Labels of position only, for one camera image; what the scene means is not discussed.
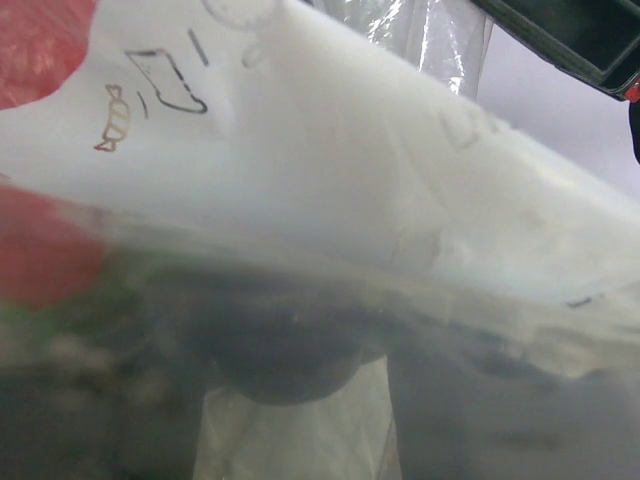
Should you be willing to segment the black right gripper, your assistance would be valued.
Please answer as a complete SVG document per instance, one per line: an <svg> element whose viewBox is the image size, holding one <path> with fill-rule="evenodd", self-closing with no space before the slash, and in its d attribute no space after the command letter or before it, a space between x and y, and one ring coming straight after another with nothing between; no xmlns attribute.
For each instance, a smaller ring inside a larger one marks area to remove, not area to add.
<svg viewBox="0 0 640 480"><path fill-rule="evenodd" d="M618 0L478 0L500 28L563 73L626 101L639 155L639 3Z"/></svg>

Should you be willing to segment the orange zip bag with vegetables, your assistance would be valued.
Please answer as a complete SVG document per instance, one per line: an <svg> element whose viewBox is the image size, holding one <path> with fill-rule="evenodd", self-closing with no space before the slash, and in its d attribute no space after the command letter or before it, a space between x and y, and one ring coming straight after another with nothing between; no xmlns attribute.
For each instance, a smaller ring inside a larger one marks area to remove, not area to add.
<svg viewBox="0 0 640 480"><path fill-rule="evenodd" d="M635 479L639 205L303 1L5 1L1 475Z"/></svg>

